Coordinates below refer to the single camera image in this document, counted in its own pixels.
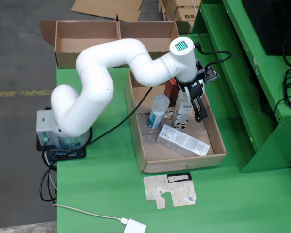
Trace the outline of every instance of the white cable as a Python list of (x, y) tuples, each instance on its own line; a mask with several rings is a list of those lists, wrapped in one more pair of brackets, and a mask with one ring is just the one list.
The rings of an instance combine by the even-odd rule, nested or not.
[(67, 208), (67, 209), (70, 209), (70, 210), (76, 210), (76, 211), (79, 211), (79, 212), (82, 212), (82, 213), (85, 213), (87, 215), (92, 215), (92, 216), (96, 216), (96, 217), (104, 217), (104, 218), (110, 218), (110, 219), (116, 219), (116, 220), (119, 220), (121, 223), (123, 223), (122, 221), (122, 218), (119, 218), (119, 217), (109, 217), (109, 216), (104, 216), (104, 215), (96, 215), (96, 214), (93, 214), (93, 213), (90, 213), (90, 212), (87, 212), (87, 211), (84, 211), (84, 210), (80, 210), (80, 209), (77, 209), (77, 208), (73, 208), (73, 207), (70, 207), (70, 206), (66, 206), (66, 205), (53, 205), (53, 206), (60, 206), (60, 207), (64, 207), (64, 208)]
[[(44, 158), (45, 158), (47, 164), (49, 165), (49, 160), (48, 160), (48, 157), (47, 157), (47, 153), (46, 152), (44, 152)], [(57, 190), (56, 185), (54, 184), (54, 181), (52, 179), (52, 175), (50, 173), (49, 173), (49, 177), (50, 177), (50, 181), (52, 182), (54, 188)]]

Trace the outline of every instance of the concrete floor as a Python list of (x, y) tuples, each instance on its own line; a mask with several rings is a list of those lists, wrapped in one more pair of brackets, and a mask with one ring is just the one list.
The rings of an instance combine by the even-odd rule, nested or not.
[[(36, 111), (50, 106), (50, 95), (22, 91), (56, 85), (54, 48), (40, 35), (41, 20), (105, 20), (71, 12), (74, 1), (0, 0), (0, 228), (56, 221), (56, 209), (39, 198), (46, 167), (35, 149)], [(140, 10), (140, 21), (162, 20), (158, 0)], [(31, 232), (22, 229), (12, 232)]]

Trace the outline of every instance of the stacked cardboard box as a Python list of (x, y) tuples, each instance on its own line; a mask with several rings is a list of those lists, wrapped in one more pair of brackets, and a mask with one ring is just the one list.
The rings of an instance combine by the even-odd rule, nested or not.
[(186, 21), (192, 31), (201, 0), (161, 0), (166, 21)]

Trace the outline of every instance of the small white box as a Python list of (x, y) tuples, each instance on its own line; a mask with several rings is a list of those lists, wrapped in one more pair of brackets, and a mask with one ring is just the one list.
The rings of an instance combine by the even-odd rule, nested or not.
[(173, 112), (172, 124), (174, 128), (184, 129), (189, 121), (193, 107), (188, 97), (182, 91), (179, 91), (178, 98)]
[(168, 125), (163, 126), (156, 142), (186, 157), (205, 156), (210, 147)]

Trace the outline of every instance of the cardboard scrap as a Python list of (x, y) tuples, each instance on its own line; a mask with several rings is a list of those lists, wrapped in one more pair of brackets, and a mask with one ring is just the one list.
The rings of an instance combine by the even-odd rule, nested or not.
[(190, 173), (144, 177), (145, 195), (154, 200), (158, 209), (166, 207), (163, 193), (170, 192), (173, 205), (195, 205), (197, 196)]
[(71, 11), (120, 21), (138, 21), (141, 0), (76, 0)]

